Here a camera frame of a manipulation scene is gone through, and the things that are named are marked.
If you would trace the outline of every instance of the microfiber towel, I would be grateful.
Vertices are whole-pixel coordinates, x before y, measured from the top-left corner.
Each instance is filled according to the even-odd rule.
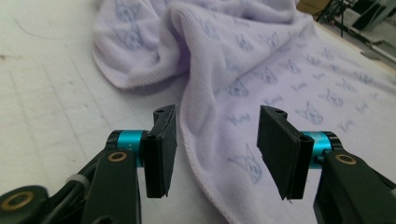
[[[394,81],[318,39],[293,0],[105,0],[93,56],[120,89],[189,76],[182,144],[230,223],[316,223],[320,171],[309,173],[302,201],[280,200],[256,147],[260,105],[285,110],[299,130],[337,133],[350,152],[393,175]]]

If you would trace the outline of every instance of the bolt hole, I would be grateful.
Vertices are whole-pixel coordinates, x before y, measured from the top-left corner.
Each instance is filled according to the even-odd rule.
[[[107,157],[109,161],[123,161],[125,160],[125,158],[126,158],[125,152],[114,152]]]

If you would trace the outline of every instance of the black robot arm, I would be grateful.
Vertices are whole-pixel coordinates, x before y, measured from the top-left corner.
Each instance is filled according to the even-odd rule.
[[[257,147],[282,199],[302,199],[309,168],[321,168],[318,223],[396,223],[396,185],[344,150],[330,132],[299,132],[288,114],[261,106]]]
[[[56,194],[27,186],[0,197],[0,223],[141,223],[137,167],[149,198],[167,195],[177,149],[174,105],[154,111],[151,131],[118,130]]]

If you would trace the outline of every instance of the table surface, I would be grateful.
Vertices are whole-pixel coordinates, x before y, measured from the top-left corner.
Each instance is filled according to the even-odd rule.
[[[96,13],[93,0],[2,1],[0,194],[26,185],[45,186],[53,194],[104,147],[113,130],[150,130],[153,110],[179,103],[184,77],[164,82],[167,88],[134,91],[120,91],[106,80],[92,58]],[[147,199],[143,170],[138,171],[143,221],[225,223],[178,142],[168,198]]]

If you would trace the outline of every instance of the teal metal ring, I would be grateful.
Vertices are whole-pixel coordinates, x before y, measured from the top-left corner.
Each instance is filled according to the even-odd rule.
[[[320,157],[324,150],[331,150],[332,144],[323,132],[302,132],[315,140],[314,148],[312,149],[311,162],[309,163],[310,169],[321,169],[321,165],[315,162],[317,157]]]
[[[142,130],[123,130],[117,142],[117,148],[124,148],[134,152],[137,167],[142,167],[142,161],[140,159],[140,139],[142,138],[142,134]]]

